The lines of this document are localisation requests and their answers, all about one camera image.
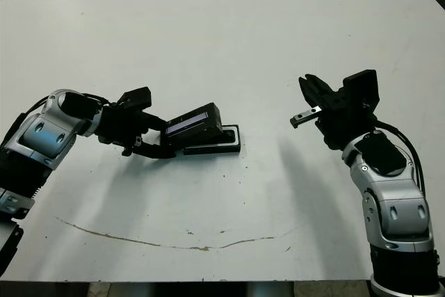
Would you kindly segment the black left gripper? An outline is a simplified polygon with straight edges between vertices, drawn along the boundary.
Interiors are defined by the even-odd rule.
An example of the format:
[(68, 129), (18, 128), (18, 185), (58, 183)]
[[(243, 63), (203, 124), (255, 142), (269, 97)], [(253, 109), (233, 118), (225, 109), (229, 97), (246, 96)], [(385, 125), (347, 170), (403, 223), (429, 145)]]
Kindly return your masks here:
[(142, 135), (150, 129), (165, 131), (166, 127), (167, 122), (158, 116), (105, 106), (94, 135), (98, 137), (100, 143), (123, 147), (122, 156), (134, 153), (151, 159), (172, 159), (176, 154), (169, 147), (141, 144)]

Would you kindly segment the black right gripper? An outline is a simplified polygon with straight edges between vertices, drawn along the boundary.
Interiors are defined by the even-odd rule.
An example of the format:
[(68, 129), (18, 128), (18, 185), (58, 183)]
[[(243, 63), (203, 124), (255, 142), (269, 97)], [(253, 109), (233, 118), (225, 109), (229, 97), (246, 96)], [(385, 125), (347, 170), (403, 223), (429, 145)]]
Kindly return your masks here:
[(314, 120), (331, 150), (342, 150), (352, 139), (373, 131), (375, 103), (352, 99), (343, 89), (334, 92), (315, 75), (300, 77), (298, 83), (310, 108), (291, 117), (293, 128)]

